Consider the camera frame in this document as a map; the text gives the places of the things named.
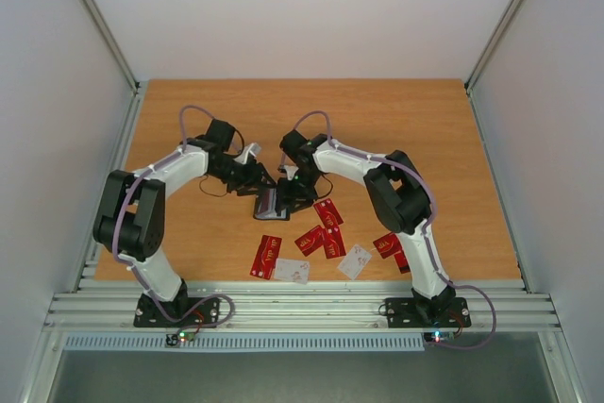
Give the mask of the left small circuit board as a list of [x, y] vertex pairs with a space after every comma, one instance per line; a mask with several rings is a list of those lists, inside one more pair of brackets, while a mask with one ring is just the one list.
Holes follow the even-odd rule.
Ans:
[[194, 332], [179, 332], [174, 334], [167, 334], [165, 336], [166, 347], [180, 347], [184, 344], [190, 343], [195, 340], [196, 334]]

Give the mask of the red card upper centre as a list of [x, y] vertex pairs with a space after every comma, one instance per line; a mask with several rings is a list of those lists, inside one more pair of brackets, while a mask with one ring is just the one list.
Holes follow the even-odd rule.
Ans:
[[330, 198], [317, 201], [313, 207], [325, 228], [338, 227], [344, 222]]

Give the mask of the right small circuit board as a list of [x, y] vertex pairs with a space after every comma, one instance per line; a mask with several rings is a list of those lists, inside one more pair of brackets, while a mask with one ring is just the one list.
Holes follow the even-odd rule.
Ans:
[[424, 340], [426, 343], [443, 344], [456, 340], [458, 336], [458, 332], [435, 330], [431, 332], [425, 332]]

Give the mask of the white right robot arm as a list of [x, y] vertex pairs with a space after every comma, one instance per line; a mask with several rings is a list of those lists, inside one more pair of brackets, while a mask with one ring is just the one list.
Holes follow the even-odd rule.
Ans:
[[433, 195], [409, 157], [399, 150], [389, 155], [362, 151], [326, 134], [307, 139], [295, 129], [279, 147], [294, 169], [277, 181], [276, 210], [293, 214], [310, 207], [319, 199], [318, 179], [327, 174], [364, 186], [377, 219], [401, 242], [411, 271], [415, 312], [426, 327], [441, 322], [456, 292], [432, 236]]

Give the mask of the red vip card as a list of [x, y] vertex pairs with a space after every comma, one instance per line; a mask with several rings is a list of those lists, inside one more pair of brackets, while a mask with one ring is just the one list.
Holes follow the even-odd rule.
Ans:
[[323, 229], [323, 247], [328, 260], [346, 255], [343, 236], [338, 227]]
[[394, 260], [398, 269], [402, 266], [409, 266], [408, 260], [403, 251], [397, 251], [394, 253]]
[[268, 254], [262, 253], [260, 249], [261, 240], [250, 270], [250, 276], [270, 280], [275, 270], [280, 249], [277, 253]]
[[390, 232], [373, 241], [374, 248], [383, 259], [387, 259], [397, 253], [402, 253], [402, 245], [396, 234]]
[[304, 257], [309, 256], [324, 245], [324, 231], [323, 227], [315, 226], [294, 241]]

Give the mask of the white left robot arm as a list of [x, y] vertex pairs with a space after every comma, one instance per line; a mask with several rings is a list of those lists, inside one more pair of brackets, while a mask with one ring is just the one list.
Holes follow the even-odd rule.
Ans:
[[214, 119], [199, 136], [185, 137], [174, 152], [135, 172], [107, 176], [92, 235], [143, 287], [140, 312], [169, 326], [184, 323], [198, 307], [162, 249], [167, 199], [203, 176], [220, 180], [229, 193], [256, 195], [276, 187], [257, 160], [260, 146], [229, 148], [239, 130]]

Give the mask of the right aluminium frame post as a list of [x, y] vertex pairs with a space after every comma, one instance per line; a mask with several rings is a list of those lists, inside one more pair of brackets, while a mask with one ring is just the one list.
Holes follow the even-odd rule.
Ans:
[[495, 55], [495, 51], [503, 42], [509, 28], [513, 24], [516, 16], [524, 6], [526, 0], [509, 0], [504, 7], [496, 26], [491, 33], [488, 41], [482, 49], [476, 64], [474, 65], [469, 77], [464, 82], [465, 92], [468, 96], [472, 94], [472, 91], [476, 87], [478, 81], [484, 74], [489, 62]]

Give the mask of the white card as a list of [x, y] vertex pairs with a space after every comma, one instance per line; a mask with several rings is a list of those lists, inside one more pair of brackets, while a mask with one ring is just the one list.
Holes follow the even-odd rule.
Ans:
[[310, 277], [310, 263], [306, 260], [277, 259], [274, 279], [305, 285]]
[[360, 245], [354, 244], [337, 266], [337, 269], [350, 280], [356, 280], [371, 259], [370, 252]]

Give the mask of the white card right centre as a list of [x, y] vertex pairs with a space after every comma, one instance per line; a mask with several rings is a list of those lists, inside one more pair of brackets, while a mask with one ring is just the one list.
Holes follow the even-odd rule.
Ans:
[[371, 259], [370, 252], [360, 245], [354, 244], [337, 266], [337, 269], [350, 280], [356, 280]]

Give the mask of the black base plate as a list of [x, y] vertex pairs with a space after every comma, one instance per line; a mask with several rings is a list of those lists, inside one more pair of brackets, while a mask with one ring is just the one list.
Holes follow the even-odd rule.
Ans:
[[177, 315], [173, 312], [170, 312], [170, 307], [165, 308], [165, 311], [168, 312], [172, 318], [177, 319], [177, 322], [172, 322], [167, 319], [160, 312], [155, 302], [150, 297], [143, 294], [137, 303], [133, 327], [176, 328], [197, 325], [199, 322], [212, 324], [218, 321], [218, 315], [220, 314], [220, 301], [218, 298], [212, 298], [209, 301], [204, 302], [202, 305], [196, 307], [195, 310], [186, 317], [184, 317], [182, 314]]
[[381, 314], [387, 319], [388, 328], [457, 328], [471, 327], [472, 320], [467, 302], [455, 297], [444, 312], [432, 321], [424, 319], [412, 297], [386, 298]]

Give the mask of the left aluminium frame post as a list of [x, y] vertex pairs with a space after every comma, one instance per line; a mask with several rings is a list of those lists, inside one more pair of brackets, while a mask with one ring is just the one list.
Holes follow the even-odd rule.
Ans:
[[119, 67], [119, 70], [126, 81], [129, 89], [136, 93], [140, 87], [140, 82], [134, 76], [134, 73], [128, 64], [124, 53], [122, 52], [120, 45], [116, 41], [114, 35], [112, 34], [109, 25], [98, 7], [95, 0], [80, 0], [84, 9], [87, 11], [90, 16], [93, 25], [98, 31], [101, 39], [109, 50], [109, 53], [113, 57], [114, 61]]

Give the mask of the black leather card holder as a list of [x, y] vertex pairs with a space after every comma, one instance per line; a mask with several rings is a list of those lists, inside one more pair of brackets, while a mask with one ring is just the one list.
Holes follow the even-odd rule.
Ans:
[[255, 199], [253, 218], [258, 221], [289, 221], [287, 208], [277, 206], [277, 188], [262, 189]]

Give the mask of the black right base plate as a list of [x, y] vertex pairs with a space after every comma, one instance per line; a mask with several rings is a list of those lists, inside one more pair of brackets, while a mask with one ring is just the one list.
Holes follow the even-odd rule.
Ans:
[[472, 320], [467, 302], [455, 297], [444, 312], [432, 321], [424, 319], [412, 297], [386, 298], [381, 314], [387, 319], [388, 328], [457, 328], [471, 327]]

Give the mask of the aluminium frame post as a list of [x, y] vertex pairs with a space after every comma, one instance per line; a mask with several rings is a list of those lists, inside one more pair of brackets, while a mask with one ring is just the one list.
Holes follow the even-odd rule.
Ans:
[[495, 51], [503, 42], [509, 28], [513, 24], [516, 16], [524, 6], [526, 0], [509, 0], [504, 7], [496, 26], [491, 33], [488, 41], [482, 49], [476, 64], [474, 65], [469, 77], [464, 82], [465, 92], [468, 96], [472, 94], [472, 91], [476, 87], [478, 81], [484, 74], [489, 62], [495, 55]]
[[87, 11], [90, 16], [93, 25], [98, 31], [101, 39], [109, 50], [109, 53], [113, 57], [114, 61], [119, 67], [119, 70], [126, 81], [129, 89], [136, 93], [140, 87], [140, 82], [134, 76], [134, 73], [128, 64], [124, 53], [122, 52], [120, 45], [116, 41], [114, 35], [112, 34], [109, 25], [98, 7], [95, 0], [80, 0], [84, 9]]

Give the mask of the small circuit board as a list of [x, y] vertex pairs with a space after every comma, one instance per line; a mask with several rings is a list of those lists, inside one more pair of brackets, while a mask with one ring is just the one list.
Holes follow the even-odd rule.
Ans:
[[167, 334], [165, 336], [166, 347], [180, 347], [184, 344], [190, 343], [195, 340], [196, 334], [194, 332], [179, 332], [174, 334]]
[[458, 336], [458, 332], [435, 330], [431, 332], [425, 332], [424, 340], [426, 343], [443, 344], [456, 340]]

